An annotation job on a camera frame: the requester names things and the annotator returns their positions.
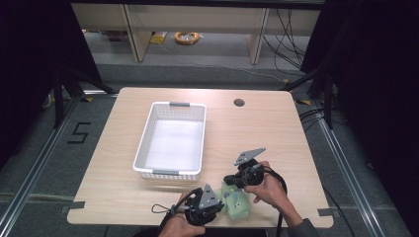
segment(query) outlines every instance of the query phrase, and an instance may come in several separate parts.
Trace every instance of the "wooden table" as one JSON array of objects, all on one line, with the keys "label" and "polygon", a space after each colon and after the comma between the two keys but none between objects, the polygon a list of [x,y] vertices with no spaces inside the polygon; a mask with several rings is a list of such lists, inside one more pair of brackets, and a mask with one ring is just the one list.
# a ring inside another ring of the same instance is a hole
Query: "wooden table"
[{"label": "wooden table", "polygon": [[[235,106],[236,99],[245,105]],[[161,185],[132,169],[151,104],[157,101],[208,107],[203,169],[196,183]],[[278,91],[122,89],[74,200],[85,201],[85,206],[71,209],[67,219],[73,224],[159,225],[164,214],[152,213],[154,204],[170,207],[181,192],[206,183],[220,189],[223,177],[237,172],[233,162],[239,153],[260,147],[266,151],[257,160],[268,160],[284,177],[300,215],[316,227],[331,227],[333,218],[317,212],[329,206],[293,98]],[[270,205],[251,202],[248,217],[231,220],[222,212],[207,226],[270,228],[277,221],[278,212]]]}]

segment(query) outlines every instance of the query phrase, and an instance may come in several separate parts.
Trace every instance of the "basket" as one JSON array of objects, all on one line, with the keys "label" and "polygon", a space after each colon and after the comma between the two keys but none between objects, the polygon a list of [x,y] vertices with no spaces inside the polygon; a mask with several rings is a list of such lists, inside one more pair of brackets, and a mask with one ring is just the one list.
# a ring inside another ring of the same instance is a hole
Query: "basket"
[{"label": "basket", "polygon": [[201,172],[207,107],[152,104],[132,168],[144,179],[196,181]]}]

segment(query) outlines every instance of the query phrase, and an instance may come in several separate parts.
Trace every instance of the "floor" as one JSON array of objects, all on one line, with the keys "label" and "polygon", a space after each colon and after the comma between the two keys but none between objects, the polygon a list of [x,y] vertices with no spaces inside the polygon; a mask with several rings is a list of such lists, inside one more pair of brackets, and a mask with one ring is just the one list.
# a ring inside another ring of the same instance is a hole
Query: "floor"
[{"label": "floor", "polygon": [[[284,86],[287,79],[294,80],[298,77],[291,74],[302,74],[284,59],[275,58],[265,42],[262,45],[258,64],[252,65],[245,36],[241,35],[201,34],[197,43],[179,45],[173,41],[173,33],[169,33],[163,45],[150,45],[144,60],[140,63],[133,61],[127,41],[109,41],[106,35],[92,32],[85,34],[85,38],[104,82],[116,88],[138,85],[139,82],[144,82],[145,85],[160,83],[158,85],[188,87],[194,79],[191,79],[193,75],[208,73],[209,78],[214,75],[220,77],[230,75],[234,78],[226,80],[251,82],[245,89],[276,90],[275,88]],[[267,40],[275,47],[278,45],[278,40],[274,36],[267,36]],[[294,43],[302,50],[305,50],[308,41],[309,38],[294,38]],[[292,47],[292,44],[288,41],[287,46]],[[294,52],[284,48],[281,52],[297,62]],[[174,80],[170,80],[173,70],[179,71],[179,68],[182,70],[176,75],[184,76],[185,78],[181,79],[185,80],[180,79],[180,82],[176,82],[179,84],[176,84]],[[138,79],[133,76],[138,69],[146,71],[145,75],[148,77]],[[214,84],[203,84],[200,78],[197,80],[202,83],[197,86],[215,87],[222,78],[214,78],[216,81]],[[265,83],[264,86],[258,87],[256,84],[259,81]],[[297,103],[295,106],[300,114],[321,105],[304,103],[309,84],[305,83],[293,91]],[[95,89],[88,84],[82,85],[86,90]],[[225,87],[240,89],[232,84],[225,84]],[[140,226],[71,225],[66,221],[67,207],[72,203],[78,190],[115,99],[115,97],[98,96],[93,97],[91,102],[67,101],[66,108],[72,108],[71,116],[54,143],[50,141],[50,136],[54,133],[53,106],[45,108],[39,115],[32,130],[28,132],[27,139],[22,143],[20,151],[11,157],[0,172],[0,211],[6,211],[11,207],[13,196],[22,189],[22,184],[25,183],[33,165],[37,164],[43,154],[47,154],[40,174],[34,180],[34,186],[29,189],[28,198],[24,200],[25,205],[19,210],[19,216],[12,220],[12,227],[3,232],[2,236],[132,236],[141,229]],[[335,212],[335,224],[330,229],[319,229],[320,235],[410,236],[374,170],[366,166],[368,158],[358,145],[350,127],[345,124],[344,115],[338,110],[333,112],[332,134],[341,145],[341,156],[344,156],[355,177],[355,180],[350,181],[343,174],[345,165],[340,164],[339,158],[336,158],[336,150],[331,149],[331,141],[325,135],[330,133],[325,131],[324,122],[320,118],[321,114],[313,114],[301,122],[320,180],[326,191],[331,194],[331,197],[328,197],[329,204]],[[90,122],[88,126],[80,126],[81,131],[86,129],[89,133],[86,141],[76,145],[68,143],[80,138],[73,134],[74,127],[79,122],[86,121]],[[42,150],[47,143],[53,143],[49,153]],[[374,212],[373,217],[377,218],[378,229],[382,233],[374,234],[370,225],[366,223],[359,198],[351,188],[354,184],[361,189],[363,199]]]}]

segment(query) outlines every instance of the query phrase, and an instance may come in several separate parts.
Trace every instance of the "human hand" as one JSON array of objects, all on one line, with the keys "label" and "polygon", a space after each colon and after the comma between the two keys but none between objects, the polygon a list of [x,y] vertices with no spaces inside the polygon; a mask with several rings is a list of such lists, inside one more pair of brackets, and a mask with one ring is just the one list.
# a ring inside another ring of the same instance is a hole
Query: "human hand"
[{"label": "human hand", "polygon": [[[268,161],[261,161],[259,164],[271,169]],[[265,173],[264,180],[260,185],[245,186],[243,190],[256,196],[253,203],[258,203],[262,200],[277,209],[283,215],[289,227],[302,223],[302,218],[287,197],[280,181],[271,174]]]},{"label": "human hand", "polygon": [[188,223],[184,212],[179,212],[170,217],[160,232],[159,237],[176,236],[176,237],[193,237],[206,233],[204,226],[195,226]]}]

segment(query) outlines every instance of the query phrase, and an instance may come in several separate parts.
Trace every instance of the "metal bracket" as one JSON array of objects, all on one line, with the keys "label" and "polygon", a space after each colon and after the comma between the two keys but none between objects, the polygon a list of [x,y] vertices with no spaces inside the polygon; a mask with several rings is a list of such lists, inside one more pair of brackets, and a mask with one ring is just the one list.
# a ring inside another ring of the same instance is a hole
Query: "metal bracket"
[{"label": "metal bracket", "polygon": [[210,206],[218,205],[219,199],[216,197],[210,185],[206,184],[204,188],[203,196],[200,200],[200,209],[207,208]]},{"label": "metal bracket", "polygon": [[238,165],[244,164],[244,163],[248,162],[249,160],[255,158],[260,153],[264,152],[265,150],[266,150],[266,148],[262,147],[262,148],[255,149],[255,150],[243,151],[243,152],[240,153],[237,160],[234,162],[234,165],[238,166]]}]

